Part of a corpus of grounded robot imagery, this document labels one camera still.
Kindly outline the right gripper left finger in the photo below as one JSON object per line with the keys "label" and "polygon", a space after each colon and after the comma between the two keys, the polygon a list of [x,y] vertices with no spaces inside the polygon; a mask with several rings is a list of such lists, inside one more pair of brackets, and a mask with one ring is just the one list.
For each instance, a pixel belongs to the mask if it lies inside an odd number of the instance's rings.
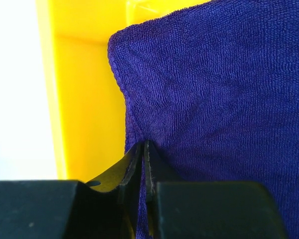
{"label": "right gripper left finger", "polygon": [[143,145],[99,176],[0,181],[0,239],[134,239]]}

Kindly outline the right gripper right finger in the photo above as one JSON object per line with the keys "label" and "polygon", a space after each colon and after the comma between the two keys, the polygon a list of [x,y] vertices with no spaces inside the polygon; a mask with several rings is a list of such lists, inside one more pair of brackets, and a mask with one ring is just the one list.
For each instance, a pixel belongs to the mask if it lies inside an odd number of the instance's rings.
{"label": "right gripper right finger", "polygon": [[286,239],[272,195],[245,181],[188,182],[144,145],[149,234],[154,239]]}

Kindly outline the purple towel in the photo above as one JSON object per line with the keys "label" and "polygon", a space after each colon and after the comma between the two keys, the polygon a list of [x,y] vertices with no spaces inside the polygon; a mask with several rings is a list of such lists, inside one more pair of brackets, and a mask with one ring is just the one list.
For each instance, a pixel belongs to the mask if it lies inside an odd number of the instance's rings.
{"label": "purple towel", "polygon": [[212,0],[111,36],[125,149],[191,181],[257,181],[299,239],[299,0]]}

